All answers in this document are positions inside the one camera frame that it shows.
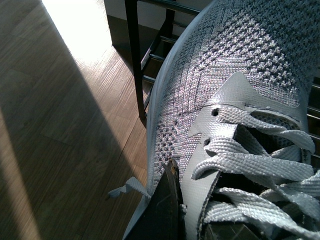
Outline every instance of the metal rod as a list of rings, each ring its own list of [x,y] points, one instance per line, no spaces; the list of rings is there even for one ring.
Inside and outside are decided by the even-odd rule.
[[[165,60],[165,58],[164,57],[162,57],[162,56],[158,56],[158,55],[155,55],[155,54],[149,54],[150,55],[150,58],[152,58],[152,59],[154,59],[154,60],[157,60],[157,61],[159,61],[159,62],[163,62],[164,60]]]
[[[318,109],[318,108],[316,108],[316,107],[308,106],[308,111],[309,111],[309,112],[313,112],[313,113],[316,113],[316,114],[319,114],[319,115],[320,115],[320,109]]]
[[[146,110],[147,107],[148,107],[148,104],[149,104],[149,101],[150,101],[151,92],[152,92],[152,89],[153,89],[153,88],[154,88],[154,86],[152,86],[152,87],[150,88],[150,91],[149,91],[149,93],[148,93],[148,96],[146,96],[146,98],[145,98],[145,101],[144,101],[144,110]]]
[[[159,32],[155,36],[155,38],[154,38],[153,42],[151,43],[149,49],[146,51],[143,59],[141,60],[141,71],[142,71],[142,74],[146,70],[147,65],[148,65],[148,63],[150,61],[150,54],[153,54],[156,51],[157,47],[159,46],[159,43],[161,42],[160,36],[165,33],[167,26],[168,26],[168,23],[165,21],[162,24],[162,27],[160,28]]]
[[[307,114],[307,116],[308,116],[309,118],[316,119],[316,120],[320,121],[320,117],[313,116],[313,115],[311,115],[311,114]]]
[[[196,16],[200,13],[200,10],[195,9],[191,6],[186,6],[184,4],[171,1],[171,0],[139,0],[141,2],[149,3],[149,4],[154,4],[162,8],[170,9],[173,11],[189,14],[192,16]]]
[[[177,40],[165,36],[160,36],[161,40],[170,44],[175,44]]]
[[[141,121],[146,119],[146,112],[144,109],[144,94],[142,86],[142,71],[140,63],[140,39],[138,27],[138,8],[137,0],[124,0],[125,12],[129,33],[129,42],[131,49],[132,68],[134,75],[135,94],[138,105],[138,112]]]
[[[320,141],[320,136],[318,136],[318,135],[315,135],[315,134],[309,132],[309,136],[312,138],[312,140]]]
[[[320,85],[313,83],[312,88],[316,90],[320,90]]]
[[[148,83],[154,84],[156,79],[147,75],[143,75],[142,79],[145,80]]]
[[[312,157],[315,157],[317,159],[320,159],[320,156],[319,155],[316,155],[316,154],[311,154]]]
[[[184,23],[181,23],[181,22],[177,22],[177,21],[173,21],[172,24],[175,25],[175,26],[178,26],[178,27],[180,27],[180,28],[183,28],[183,29],[185,29],[186,27],[188,27],[187,24],[184,24]]]

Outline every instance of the white wall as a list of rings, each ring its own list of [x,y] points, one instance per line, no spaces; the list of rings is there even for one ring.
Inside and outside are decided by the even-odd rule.
[[[177,0],[177,2],[199,10],[207,6],[212,0]],[[125,0],[104,0],[106,13],[110,16],[126,20]],[[142,26],[152,29],[160,29],[166,16],[165,8],[153,4],[138,1],[138,22]],[[177,12],[175,20],[188,24],[192,16]]]

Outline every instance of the knit shoe upper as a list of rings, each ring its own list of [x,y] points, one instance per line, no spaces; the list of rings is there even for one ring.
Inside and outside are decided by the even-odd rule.
[[[163,63],[148,112],[146,189],[152,196],[163,162],[178,163],[187,239],[224,221],[272,239],[320,238],[310,224],[320,219],[319,174],[306,134],[319,7],[213,1]]]

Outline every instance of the shoe tongue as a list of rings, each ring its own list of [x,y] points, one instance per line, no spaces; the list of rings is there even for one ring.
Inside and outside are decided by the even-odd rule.
[[[254,111],[251,113],[251,115],[260,121],[263,121],[268,124],[282,126],[282,127],[285,127],[287,130],[299,129],[295,123],[290,122],[288,119],[279,117],[270,113]],[[290,140],[285,139],[283,137],[275,136],[275,135],[266,135],[252,128],[248,130],[258,140],[258,142],[266,149],[266,151],[269,154],[276,150],[293,145],[293,143]]]

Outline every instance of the chair leg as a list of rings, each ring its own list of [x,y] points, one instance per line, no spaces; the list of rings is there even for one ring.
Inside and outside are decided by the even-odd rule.
[[[143,73],[141,70],[140,62],[141,57],[137,2],[138,0],[125,0],[125,12],[128,25],[135,93],[138,105],[139,118],[141,119],[141,121],[144,121],[146,119],[146,112],[144,109],[144,94],[142,85]]]

